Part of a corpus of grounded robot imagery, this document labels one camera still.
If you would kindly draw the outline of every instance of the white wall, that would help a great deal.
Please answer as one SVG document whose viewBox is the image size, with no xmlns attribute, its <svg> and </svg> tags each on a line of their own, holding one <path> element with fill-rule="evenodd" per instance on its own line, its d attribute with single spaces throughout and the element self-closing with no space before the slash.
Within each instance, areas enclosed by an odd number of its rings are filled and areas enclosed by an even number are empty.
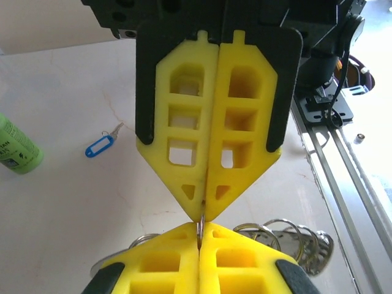
<svg viewBox="0 0 392 294">
<path fill-rule="evenodd" d="M 0 0 L 0 54 L 113 39 L 81 0 Z"/>
</svg>

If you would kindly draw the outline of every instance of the green plastic bottle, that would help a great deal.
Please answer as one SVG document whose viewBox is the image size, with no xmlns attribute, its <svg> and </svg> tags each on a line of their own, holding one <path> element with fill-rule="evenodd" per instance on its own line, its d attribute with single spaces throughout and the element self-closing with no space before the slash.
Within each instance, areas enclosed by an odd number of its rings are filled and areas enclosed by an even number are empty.
<svg viewBox="0 0 392 294">
<path fill-rule="evenodd" d="M 43 152 L 0 113 L 0 164 L 24 174 L 35 169 L 42 159 Z"/>
</svg>

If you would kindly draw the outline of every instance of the keychain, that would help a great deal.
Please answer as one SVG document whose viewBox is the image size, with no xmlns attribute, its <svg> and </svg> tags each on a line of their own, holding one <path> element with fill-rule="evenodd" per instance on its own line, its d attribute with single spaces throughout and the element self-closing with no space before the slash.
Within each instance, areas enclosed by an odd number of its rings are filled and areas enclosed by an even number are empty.
<svg viewBox="0 0 392 294">
<path fill-rule="evenodd" d="M 108 149 L 111 145 L 114 144 L 114 142 L 117 139 L 118 132 L 120 131 L 120 128 L 124 125 L 122 122 L 116 128 L 111 132 L 110 134 L 106 131 L 102 132 L 102 138 L 90 145 L 86 149 L 86 156 L 88 158 L 96 157 L 98 154 L 104 152 L 106 149 Z"/>
</svg>

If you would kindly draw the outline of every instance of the white table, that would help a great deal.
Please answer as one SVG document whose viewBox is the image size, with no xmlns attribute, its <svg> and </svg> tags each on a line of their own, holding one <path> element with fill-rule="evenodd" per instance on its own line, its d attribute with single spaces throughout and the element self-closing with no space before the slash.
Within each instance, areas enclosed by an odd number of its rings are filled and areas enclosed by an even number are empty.
<svg viewBox="0 0 392 294">
<path fill-rule="evenodd" d="M 0 293 L 80 293 L 98 259 L 189 221 L 135 147 L 135 44 L 115 41 L 0 57 L 0 111 L 45 152 L 18 176 L 0 167 Z M 88 159 L 87 146 L 126 124 Z M 215 222 L 284 217 L 328 232 L 322 293 L 355 293 L 325 202 L 290 119 L 281 159 Z"/>
</svg>

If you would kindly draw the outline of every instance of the green bottle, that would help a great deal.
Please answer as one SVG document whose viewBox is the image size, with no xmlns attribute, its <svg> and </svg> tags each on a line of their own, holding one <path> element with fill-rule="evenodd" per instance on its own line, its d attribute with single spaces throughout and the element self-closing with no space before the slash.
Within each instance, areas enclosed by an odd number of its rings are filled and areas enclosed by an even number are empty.
<svg viewBox="0 0 392 294">
<path fill-rule="evenodd" d="M 42 159 L 42 151 L 0 113 L 0 164 L 24 174 L 35 169 Z"/>
</svg>

